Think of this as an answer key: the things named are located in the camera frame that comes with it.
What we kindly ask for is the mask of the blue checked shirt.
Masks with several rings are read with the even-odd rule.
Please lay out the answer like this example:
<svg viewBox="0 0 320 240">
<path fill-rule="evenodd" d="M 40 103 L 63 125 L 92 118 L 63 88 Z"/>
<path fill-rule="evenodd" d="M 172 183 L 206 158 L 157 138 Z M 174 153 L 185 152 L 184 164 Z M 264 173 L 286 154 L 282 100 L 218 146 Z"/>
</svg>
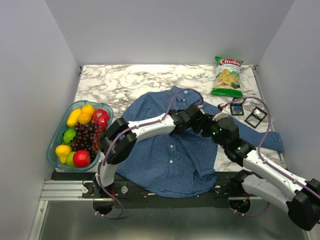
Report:
<svg viewBox="0 0 320 240">
<path fill-rule="evenodd" d="M 141 95 L 122 117 L 127 122 L 147 120 L 165 113 L 168 107 L 185 110 L 200 101 L 197 93 L 183 93 L 173 86 Z M 128 158 L 118 165 L 117 173 L 159 196 L 188 198 L 214 186 L 217 152 L 217 144 L 189 128 L 181 134 L 161 134 L 136 143 Z"/>
</svg>

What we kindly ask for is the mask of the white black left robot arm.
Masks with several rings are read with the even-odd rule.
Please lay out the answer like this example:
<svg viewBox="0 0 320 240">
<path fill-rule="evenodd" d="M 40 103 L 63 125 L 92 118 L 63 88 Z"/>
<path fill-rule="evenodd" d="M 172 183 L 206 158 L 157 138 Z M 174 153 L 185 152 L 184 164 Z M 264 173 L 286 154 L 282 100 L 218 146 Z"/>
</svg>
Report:
<svg viewBox="0 0 320 240">
<path fill-rule="evenodd" d="M 101 198 L 111 194 L 118 165 L 128 158 L 138 142 L 163 134 L 181 134 L 189 128 L 199 134 L 206 122 L 213 118 L 198 104 L 185 110 L 169 108 L 165 113 L 146 120 L 118 118 L 100 137 L 99 150 L 104 159 L 98 164 L 93 191 Z"/>
</svg>

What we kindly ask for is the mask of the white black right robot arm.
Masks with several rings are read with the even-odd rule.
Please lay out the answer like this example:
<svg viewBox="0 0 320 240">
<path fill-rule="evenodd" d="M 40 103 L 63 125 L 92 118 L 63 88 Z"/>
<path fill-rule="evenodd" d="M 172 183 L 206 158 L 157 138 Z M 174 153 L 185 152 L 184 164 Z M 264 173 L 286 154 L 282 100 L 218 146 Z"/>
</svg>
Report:
<svg viewBox="0 0 320 240">
<path fill-rule="evenodd" d="M 241 196 L 256 195 L 286 212 L 291 221 L 310 231 L 320 221 L 320 182 L 306 180 L 275 164 L 240 138 L 239 128 L 231 118 L 207 116 L 202 136 L 211 137 L 227 158 L 249 170 L 230 183 L 230 191 Z"/>
</svg>

